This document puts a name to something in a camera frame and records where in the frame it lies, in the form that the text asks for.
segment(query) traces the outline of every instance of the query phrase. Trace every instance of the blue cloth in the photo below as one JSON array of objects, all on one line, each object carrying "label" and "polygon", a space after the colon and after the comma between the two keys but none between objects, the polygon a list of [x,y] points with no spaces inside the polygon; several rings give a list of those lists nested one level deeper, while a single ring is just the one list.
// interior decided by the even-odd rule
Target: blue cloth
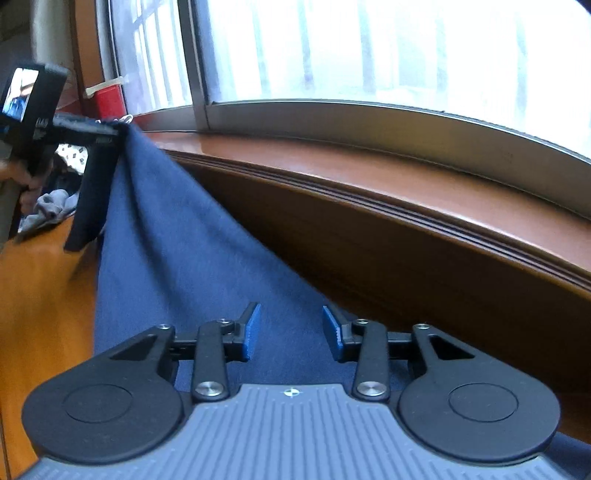
[{"label": "blue cloth", "polygon": [[[95,351],[159,323],[195,332],[262,304],[254,357],[228,365],[239,384],[342,383],[355,364],[331,356],[322,330],[326,299],[253,238],[181,167],[131,128],[112,182],[100,259]],[[393,362],[392,386],[408,382]],[[190,367],[177,388],[188,390]],[[551,458],[576,478],[591,470],[591,447],[558,434]]]}]

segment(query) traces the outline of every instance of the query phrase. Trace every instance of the window pane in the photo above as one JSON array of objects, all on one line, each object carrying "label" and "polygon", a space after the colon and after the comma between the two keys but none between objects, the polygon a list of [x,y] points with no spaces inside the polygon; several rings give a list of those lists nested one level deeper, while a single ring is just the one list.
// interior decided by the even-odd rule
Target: window pane
[{"label": "window pane", "polygon": [[591,157],[576,0],[199,0],[209,101],[359,100],[463,115]]},{"label": "window pane", "polygon": [[111,17],[128,112],[190,105],[176,0],[112,0]]}]

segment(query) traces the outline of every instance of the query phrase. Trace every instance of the window frame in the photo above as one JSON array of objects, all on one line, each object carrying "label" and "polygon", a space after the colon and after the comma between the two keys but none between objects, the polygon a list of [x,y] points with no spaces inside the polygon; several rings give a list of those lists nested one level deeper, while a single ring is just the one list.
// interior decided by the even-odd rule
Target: window frame
[{"label": "window frame", "polygon": [[[96,1],[97,11],[105,11],[109,0]],[[177,1],[193,106],[137,115],[143,130],[302,138],[387,151],[494,180],[591,218],[591,161],[523,132],[397,105],[280,99],[209,102],[202,62],[208,25],[206,18],[197,21],[197,9],[206,12],[207,0]],[[99,31],[110,27],[110,22],[98,24]],[[108,41],[109,36],[99,38]]]}]

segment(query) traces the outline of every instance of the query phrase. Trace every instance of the screen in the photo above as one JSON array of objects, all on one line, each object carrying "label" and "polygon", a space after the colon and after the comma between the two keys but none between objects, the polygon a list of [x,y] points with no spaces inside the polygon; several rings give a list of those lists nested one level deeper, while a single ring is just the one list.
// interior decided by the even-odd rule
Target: screen
[{"label": "screen", "polygon": [[22,68],[14,70],[2,113],[22,121],[37,75],[39,75],[38,70]]}]

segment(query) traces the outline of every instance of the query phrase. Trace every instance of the human hand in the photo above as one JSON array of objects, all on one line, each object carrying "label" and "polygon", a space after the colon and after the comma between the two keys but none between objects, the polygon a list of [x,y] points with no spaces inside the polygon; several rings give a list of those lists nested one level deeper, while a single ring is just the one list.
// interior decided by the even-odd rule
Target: human hand
[{"label": "human hand", "polygon": [[0,181],[13,179],[18,184],[28,187],[27,191],[21,193],[19,199],[23,215],[27,216],[33,212],[33,207],[41,195],[43,184],[51,173],[52,167],[53,161],[43,174],[32,177],[20,158],[0,158]]}]

